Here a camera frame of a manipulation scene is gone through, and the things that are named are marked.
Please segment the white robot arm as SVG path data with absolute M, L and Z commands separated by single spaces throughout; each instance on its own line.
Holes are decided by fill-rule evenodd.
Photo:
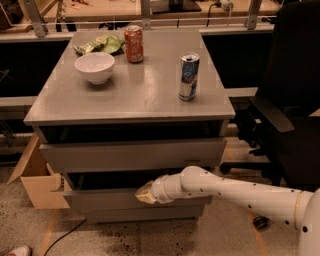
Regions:
M 308 192 L 228 179 L 188 166 L 178 174 L 160 176 L 146 183 L 135 196 L 149 204 L 217 196 L 293 226 L 300 232 L 298 256 L 320 254 L 320 190 Z

